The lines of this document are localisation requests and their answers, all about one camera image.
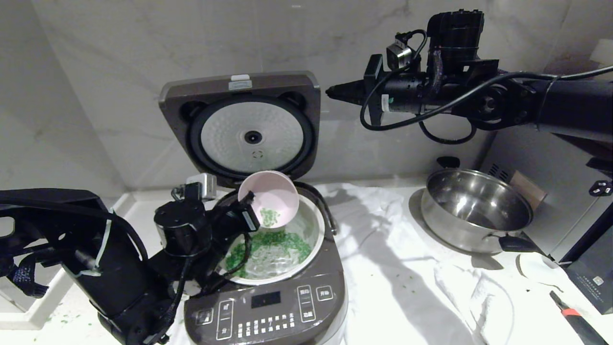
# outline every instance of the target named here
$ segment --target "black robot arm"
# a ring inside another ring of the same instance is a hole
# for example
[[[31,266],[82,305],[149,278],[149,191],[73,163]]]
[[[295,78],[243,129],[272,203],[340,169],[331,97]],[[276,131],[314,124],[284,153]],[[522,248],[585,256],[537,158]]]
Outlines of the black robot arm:
[[[571,76],[531,72],[505,72],[498,60],[477,56],[483,30],[481,11],[446,12],[428,23],[430,38],[427,71],[419,67],[421,48],[413,50],[408,40],[415,30],[397,34],[383,56],[372,55],[364,78],[330,87],[332,99],[362,106],[364,127],[384,131],[418,123],[431,139],[443,144],[470,140],[475,129],[499,130],[533,123],[540,131],[597,141],[613,142],[613,82],[580,80],[613,71],[613,66]],[[370,123],[365,120],[368,108]],[[415,118],[382,125],[384,112],[411,112]],[[460,140],[446,140],[430,134],[423,121],[449,113],[470,121],[471,134]]]
[[[13,232],[0,238],[0,276],[40,298],[47,287],[34,282],[35,264],[61,264],[121,344],[164,344],[185,282],[197,281],[201,294],[212,292],[224,278],[215,268],[229,246],[259,228],[252,193],[205,211],[202,194],[190,192],[201,189],[199,182],[185,185],[183,197],[156,210],[164,250],[152,258],[131,225],[91,192],[0,191],[0,218],[14,219]],[[28,247],[40,239],[47,243]],[[24,254],[16,266],[13,258]]]

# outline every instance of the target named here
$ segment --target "rice cooker lid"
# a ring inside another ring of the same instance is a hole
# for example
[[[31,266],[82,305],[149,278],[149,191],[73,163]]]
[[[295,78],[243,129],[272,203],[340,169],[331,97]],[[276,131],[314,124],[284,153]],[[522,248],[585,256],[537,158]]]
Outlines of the rice cooker lid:
[[[240,182],[258,171],[292,176],[314,149],[307,116],[282,99],[237,95],[196,108],[188,133],[201,167]]]

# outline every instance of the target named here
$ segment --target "marble wall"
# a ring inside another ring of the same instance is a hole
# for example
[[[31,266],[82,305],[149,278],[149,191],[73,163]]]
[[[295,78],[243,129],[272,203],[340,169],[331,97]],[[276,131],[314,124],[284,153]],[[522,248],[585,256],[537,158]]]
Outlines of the marble wall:
[[[425,28],[458,8],[485,12],[479,56],[507,70],[573,71],[613,37],[611,0],[32,0],[59,62],[96,134],[129,188],[182,183],[196,173],[156,99],[168,81],[308,69],[322,90],[356,80],[368,57],[397,31]],[[440,155],[472,167],[489,135],[445,146],[417,126],[363,129],[359,108],[322,97],[318,158],[310,179],[423,174]],[[400,115],[386,115],[386,121]],[[427,120],[447,138],[465,120]]]
[[[0,189],[125,191],[28,1],[0,11]]]

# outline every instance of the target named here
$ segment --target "black cable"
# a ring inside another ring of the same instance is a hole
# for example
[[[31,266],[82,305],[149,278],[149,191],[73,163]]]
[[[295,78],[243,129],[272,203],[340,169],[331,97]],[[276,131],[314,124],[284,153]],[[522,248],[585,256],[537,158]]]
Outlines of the black cable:
[[[14,253],[0,253],[0,258],[2,258],[2,257],[14,258],[14,257],[18,257],[20,255],[26,255],[26,254],[30,254],[30,253],[34,253],[34,252],[40,252],[42,250],[47,250],[49,248],[51,248],[51,244],[49,244],[49,243],[39,244],[38,246],[32,246],[32,247],[23,248],[22,250],[19,250],[18,252],[14,252]]]
[[[245,237],[245,253],[243,254],[243,260],[241,260],[235,268],[232,268],[228,272],[224,273],[215,283],[211,284],[211,286],[207,289],[207,294],[217,291],[223,285],[224,282],[227,282],[227,278],[229,276],[238,272],[241,268],[243,268],[243,266],[247,264],[247,261],[251,256],[251,236],[249,235],[249,233],[243,233],[243,236]]]
[[[147,345],[152,345],[156,343],[170,328],[173,322],[175,322],[175,316],[177,315],[177,308],[181,303],[181,297],[183,296],[183,290],[185,289],[185,282],[187,281],[188,272],[194,263],[194,257],[188,257],[185,259],[185,263],[183,264],[183,269],[181,270],[181,276],[179,276],[179,283],[177,284],[177,292],[175,293],[172,302],[166,309],[164,315],[160,318],[160,322],[162,325],[160,326],[160,330],[156,333],[156,336],[152,337]]]
[[[526,78],[526,79],[537,79],[537,80],[553,80],[553,79],[558,79],[558,80],[577,80],[577,79],[584,79],[584,78],[589,78],[589,77],[594,77],[594,76],[598,76],[600,74],[605,74],[608,72],[613,72],[613,66],[608,66],[605,68],[600,68],[600,69],[596,69],[594,71],[589,71],[589,72],[583,72],[583,73],[578,73],[578,74],[570,74],[567,76],[555,76],[553,74],[539,74],[539,73],[533,73],[533,72],[509,72],[506,74],[501,74],[499,76],[493,77],[491,79],[489,79],[488,81],[480,84],[477,87],[474,87],[473,89],[471,89],[470,91],[466,92],[464,95],[454,99],[453,101],[440,106],[436,109],[432,109],[424,114],[418,115],[417,117],[414,118],[410,118],[408,120],[404,120],[404,121],[399,121],[396,123],[392,123],[390,125],[382,125],[382,126],[373,126],[369,123],[366,122],[365,119],[365,106],[362,106],[362,111],[360,112],[360,122],[362,122],[362,125],[371,131],[387,131],[387,130],[392,130],[395,128],[400,128],[400,127],[404,127],[404,126],[408,126],[408,125],[412,125],[414,123],[417,122],[421,122],[424,121],[430,117],[433,117],[434,115],[438,115],[446,110],[449,110],[455,106],[457,106],[460,103],[463,103],[465,101],[467,101],[468,99],[470,99],[472,96],[474,96],[476,93],[480,92],[481,90],[492,86],[496,83],[499,83],[503,80],[507,80],[507,79],[515,79],[515,78]]]
[[[421,128],[422,132],[424,132],[425,136],[427,136],[428,139],[444,145],[464,144],[465,142],[468,142],[470,139],[472,139],[477,133],[477,128],[472,123],[470,124],[470,134],[461,139],[439,138],[438,136],[435,136],[434,134],[430,133],[430,131],[428,130],[428,128],[425,127],[425,124],[423,122],[419,122],[419,128]]]
[[[221,276],[223,279],[228,278],[243,268],[251,256],[251,236],[248,233],[243,233],[243,237],[245,238],[245,253],[243,254],[243,260],[241,260],[235,268],[224,273],[224,275]]]
[[[125,232],[128,234],[128,236],[132,239],[132,241],[136,245],[136,248],[138,249],[139,254],[142,257],[142,261],[144,262],[144,261],[147,261],[148,259],[147,250],[145,248],[145,245],[143,244],[143,241],[140,240],[140,237],[138,236],[138,234],[136,233],[132,225],[130,225],[130,223],[128,223],[125,219],[121,218],[120,216],[116,214],[100,211],[97,209],[91,209],[89,207],[76,206],[76,205],[70,205],[70,204],[51,203],[48,201],[20,199],[20,198],[0,198],[0,204],[11,205],[11,206],[21,206],[21,207],[31,207],[35,209],[46,209],[50,211],[87,215],[90,217],[110,220],[111,222],[115,222],[117,225],[120,226],[120,228],[125,230]]]
[[[428,35],[425,32],[425,30],[422,29],[417,29],[414,31],[411,31],[410,33],[407,33],[408,36],[412,36],[413,34],[421,34],[424,39],[422,40],[421,44],[419,45],[419,48],[417,48],[417,50],[415,51],[415,53],[413,54],[413,56],[411,57],[411,61],[404,67],[398,68],[398,69],[394,69],[393,71],[390,71],[390,73],[386,74],[383,78],[381,78],[381,80],[379,80],[379,82],[377,84],[375,84],[375,87],[373,87],[372,90],[370,90],[370,93],[368,94],[368,96],[366,96],[366,99],[364,100],[364,103],[362,104],[362,108],[360,109],[360,122],[362,123],[362,126],[366,127],[366,129],[369,129],[370,127],[379,127],[379,126],[372,126],[369,123],[366,122],[365,119],[365,114],[366,114],[366,107],[368,106],[368,102],[370,101],[370,98],[373,96],[373,94],[375,94],[375,92],[377,91],[377,89],[379,87],[381,87],[381,85],[383,85],[384,83],[386,83],[389,79],[391,79],[393,76],[402,73],[404,71],[406,71],[407,69],[409,69],[413,63],[415,62],[415,60],[419,57],[419,54],[421,53],[421,51],[424,49],[425,47],[425,43],[428,39]]]

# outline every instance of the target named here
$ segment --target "white countertop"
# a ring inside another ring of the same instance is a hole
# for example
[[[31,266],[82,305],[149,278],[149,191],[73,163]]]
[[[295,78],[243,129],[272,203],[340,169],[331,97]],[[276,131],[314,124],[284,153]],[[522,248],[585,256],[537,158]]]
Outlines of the white countertop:
[[[467,255],[451,249],[442,241],[435,239],[432,234],[428,233],[423,227],[423,220],[420,218],[419,202],[421,200],[421,190],[423,189],[423,179],[406,180],[368,180],[368,181],[352,181],[356,185],[362,187],[377,187],[383,186],[387,191],[397,193],[402,196],[402,213],[408,220],[407,229],[412,232],[412,236],[417,236],[427,247],[427,251],[432,254],[433,259],[439,262],[451,262],[455,266],[462,268],[484,268],[489,269],[493,274],[502,274],[513,279],[523,279],[516,268],[517,253],[500,253],[494,256],[486,255]],[[153,223],[153,211],[163,203],[170,200],[167,190],[159,192],[136,192],[133,193],[134,201],[136,201],[127,211],[124,216],[139,232],[142,237],[147,251],[150,256],[153,256],[161,249],[157,231]],[[339,223],[343,223],[344,215],[336,215]],[[368,272],[371,276],[375,276],[377,272]],[[398,279],[399,286],[403,286],[407,294],[411,290],[413,277],[404,277],[404,272],[399,271],[395,277]],[[424,282],[424,285],[432,288],[432,282]],[[572,308],[577,309],[592,325],[601,333],[609,343],[613,344],[613,315],[602,316],[580,293],[580,291],[568,280],[562,287],[564,294],[559,294],[563,301],[569,304]],[[545,296],[546,290],[535,288],[535,293],[543,293]],[[419,293],[419,290],[412,290],[412,293]],[[352,287],[349,286],[350,305],[352,295],[360,295],[362,292],[353,293]],[[444,308],[453,308],[453,305],[444,299],[444,295],[440,292],[435,292],[436,298],[441,301]],[[90,305],[85,294],[73,285],[63,298],[62,303],[56,308],[44,328],[39,331],[0,331],[0,339],[6,344],[117,344],[117,341],[110,335],[99,323],[95,309]]]

